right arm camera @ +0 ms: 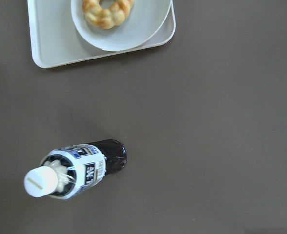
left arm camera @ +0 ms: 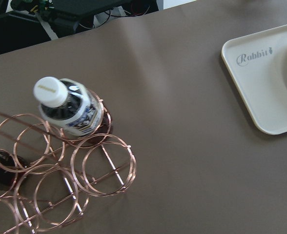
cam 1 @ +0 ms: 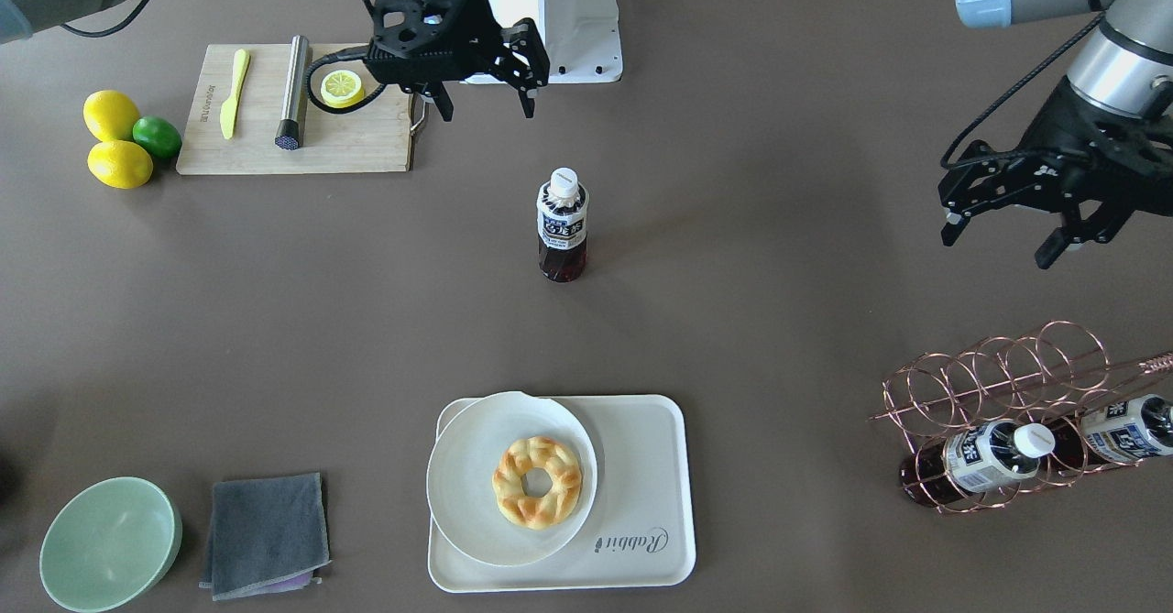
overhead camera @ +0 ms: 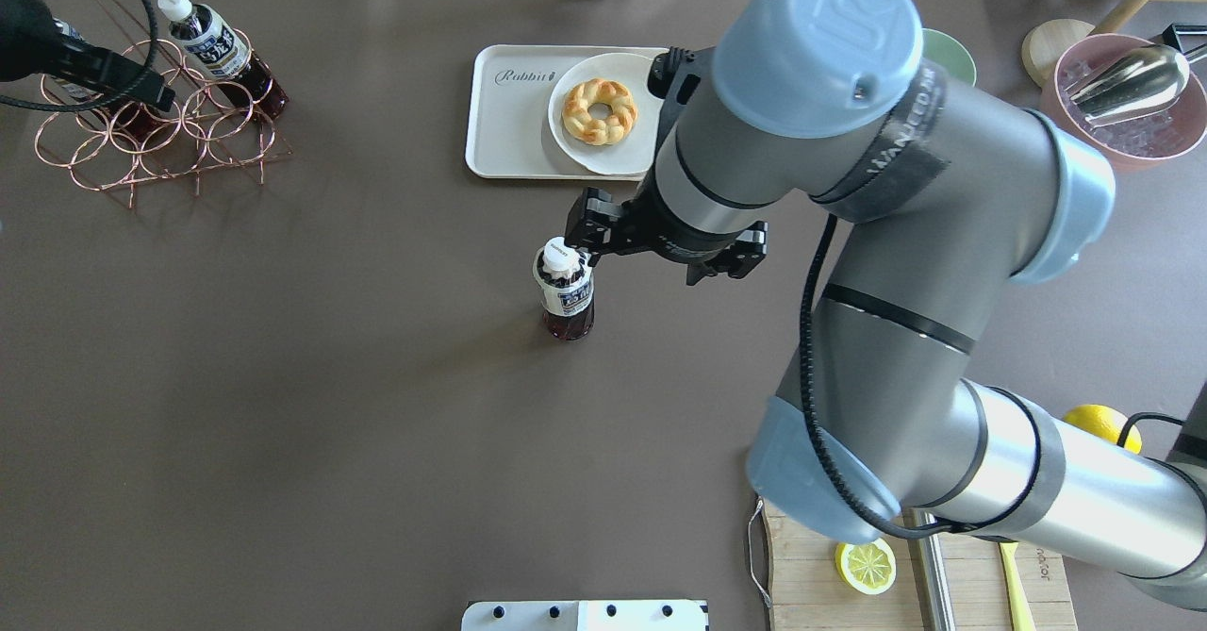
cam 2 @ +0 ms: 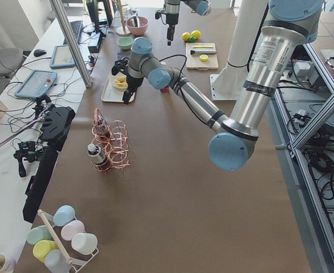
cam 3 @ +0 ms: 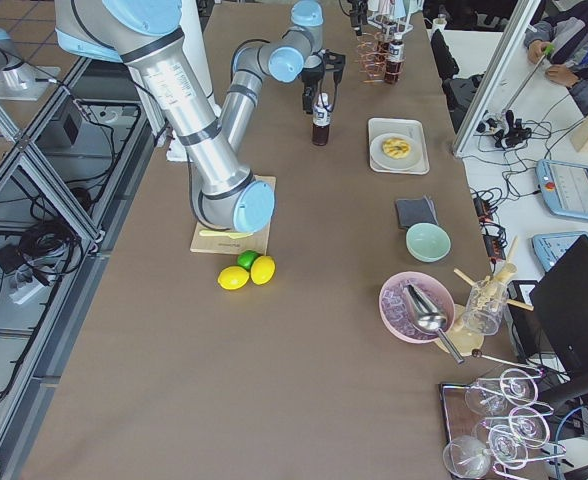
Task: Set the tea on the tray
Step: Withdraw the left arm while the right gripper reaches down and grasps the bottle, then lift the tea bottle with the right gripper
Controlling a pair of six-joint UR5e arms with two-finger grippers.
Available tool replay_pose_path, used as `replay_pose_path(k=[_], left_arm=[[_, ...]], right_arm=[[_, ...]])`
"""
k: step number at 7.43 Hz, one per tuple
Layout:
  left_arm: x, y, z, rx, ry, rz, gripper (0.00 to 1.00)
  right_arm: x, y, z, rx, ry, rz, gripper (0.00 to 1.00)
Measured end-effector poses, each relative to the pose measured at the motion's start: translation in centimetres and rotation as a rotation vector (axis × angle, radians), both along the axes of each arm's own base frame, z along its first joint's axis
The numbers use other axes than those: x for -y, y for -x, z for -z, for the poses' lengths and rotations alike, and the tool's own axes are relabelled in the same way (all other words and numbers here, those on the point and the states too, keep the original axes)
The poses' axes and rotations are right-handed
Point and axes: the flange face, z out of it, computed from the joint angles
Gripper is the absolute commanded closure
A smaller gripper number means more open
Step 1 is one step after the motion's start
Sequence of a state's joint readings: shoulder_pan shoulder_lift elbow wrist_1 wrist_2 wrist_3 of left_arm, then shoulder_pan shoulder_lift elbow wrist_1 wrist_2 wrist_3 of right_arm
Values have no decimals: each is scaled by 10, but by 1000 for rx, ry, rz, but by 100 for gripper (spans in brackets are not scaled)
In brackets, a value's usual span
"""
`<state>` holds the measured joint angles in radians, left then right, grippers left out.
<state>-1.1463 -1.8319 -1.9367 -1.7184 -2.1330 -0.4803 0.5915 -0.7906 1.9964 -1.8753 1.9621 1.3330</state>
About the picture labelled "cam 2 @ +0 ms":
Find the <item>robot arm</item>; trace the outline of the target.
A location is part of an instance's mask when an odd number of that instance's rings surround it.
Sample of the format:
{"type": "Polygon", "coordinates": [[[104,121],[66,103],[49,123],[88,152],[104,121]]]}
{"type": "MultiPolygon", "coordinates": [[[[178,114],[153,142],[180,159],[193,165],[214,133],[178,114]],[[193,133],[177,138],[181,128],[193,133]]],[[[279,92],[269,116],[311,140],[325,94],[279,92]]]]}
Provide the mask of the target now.
{"type": "Polygon", "coordinates": [[[316,39],[322,5],[322,1],[269,1],[261,27],[262,42],[230,116],[180,70],[161,64],[152,53],[152,42],[144,37],[136,38],[131,48],[123,102],[129,103],[144,79],[156,89],[171,87],[214,130],[215,136],[208,146],[211,161],[223,170],[237,170],[253,154],[258,124],[295,47],[316,39]]]}
{"type": "Polygon", "coordinates": [[[205,0],[196,1],[180,1],[180,0],[167,0],[165,1],[164,11],[166,14],[167,29],[167,45],[170,46],[175,33],[175,27],[179,20],[179,10],[181,3],[186,4],[191,8],[192,12],[197,13],[200,16],[206,16],[211,12],[211,3],[205,0]]]}

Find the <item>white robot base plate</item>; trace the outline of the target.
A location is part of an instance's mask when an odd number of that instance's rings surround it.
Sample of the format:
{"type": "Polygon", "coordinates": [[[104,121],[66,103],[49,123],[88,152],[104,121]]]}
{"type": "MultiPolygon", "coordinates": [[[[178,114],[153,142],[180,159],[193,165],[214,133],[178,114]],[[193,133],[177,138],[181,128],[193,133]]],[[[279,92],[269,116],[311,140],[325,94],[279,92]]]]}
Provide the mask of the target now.
{"type": "Polygon", "coordinates": [[[214,101],[236,101],[241,93],[247,72],[242,74],[220,73],[211,74],[210,88],[214,101]]]}

